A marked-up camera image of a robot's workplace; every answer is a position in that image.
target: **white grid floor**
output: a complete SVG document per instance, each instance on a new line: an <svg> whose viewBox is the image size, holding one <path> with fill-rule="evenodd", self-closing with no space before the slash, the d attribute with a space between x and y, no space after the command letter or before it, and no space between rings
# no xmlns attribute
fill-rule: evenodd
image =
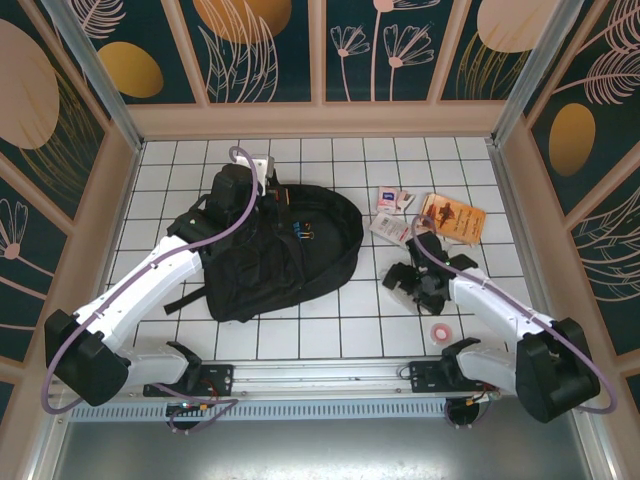
<svg viewBox="0 0 640 480"><path fill-rule="evenodd" d="M482 138L335 138L150 142L128 207L109 284L142 261L173 219L210 189L214 175L240 145L252 154L269 153L283 183L317 184L346 196L363 213L367 226L375 216L377 187L402 187L417 195L410 221L424 197L437 192L487 212L481 245L447 244L450 254L466 253L494 281L523 302L529 294L504 213L489 155ZM353 279L322 298L260 315L247 323L218 323L204 299L165 315L162 305L199 288L202 273L170 293L130 337L175 340L203 360L275 360L381 358L438 355L430 338L434 323L505 348L470 312L449 303L442 315L413 315L382 287L389 267L409 262L399 247L365 230Z"/></svg>

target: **backpack strap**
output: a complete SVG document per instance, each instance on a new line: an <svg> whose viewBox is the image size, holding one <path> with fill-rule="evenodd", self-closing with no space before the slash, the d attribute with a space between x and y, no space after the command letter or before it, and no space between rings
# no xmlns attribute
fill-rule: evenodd
<svg viewBox="0 0 640 480"><path fill-rule="evenodd" d="M185 295L180 300L176 300L173 303L169 303L164 306L164 312L167 315L171 315L172 313L177 312L181 308L186 307L187 305L199 300L207 294L205 287L201 287L198 290L194 290L188 295Z"/></svg>

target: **orange packet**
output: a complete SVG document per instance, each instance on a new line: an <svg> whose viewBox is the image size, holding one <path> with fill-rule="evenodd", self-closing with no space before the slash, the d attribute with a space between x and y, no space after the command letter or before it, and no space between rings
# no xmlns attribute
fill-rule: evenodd
<svg viewBox="0 0 640 480"><path fill-rule="evenodd" d="M435 193L427 195L422 205L422 215L431 217L436 231L443 237L467 244L480 242L487 214L479 208L451 200ZM419 232L431 230L427 222L418 224Z"/></svg>

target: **black backpack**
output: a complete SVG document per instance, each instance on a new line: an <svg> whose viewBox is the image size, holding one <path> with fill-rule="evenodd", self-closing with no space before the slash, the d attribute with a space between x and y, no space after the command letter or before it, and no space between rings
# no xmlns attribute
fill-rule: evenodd
<svg viewBox="0 0 640 480"><path fill-rule="evenodd" d="M215 320L246 322L349 281L364 235L357 207L323 187L281 185L275 172L267 192L232 246L204 266L204 287L165 306L167 314L206 297ZM206 215L203 200L210 196L191 211Z"/></svg>

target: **white tag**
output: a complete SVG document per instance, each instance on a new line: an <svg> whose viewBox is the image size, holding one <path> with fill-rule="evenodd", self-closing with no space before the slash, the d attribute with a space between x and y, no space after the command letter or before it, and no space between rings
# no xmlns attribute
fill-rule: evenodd
<svg viewBox="0 0 640 480"><path fill-rule="evenodd" d="M386 213L379 213L371 222L369 230L374 235L405 248L405 242L411 238L411 226L404 220Z"/></svg>

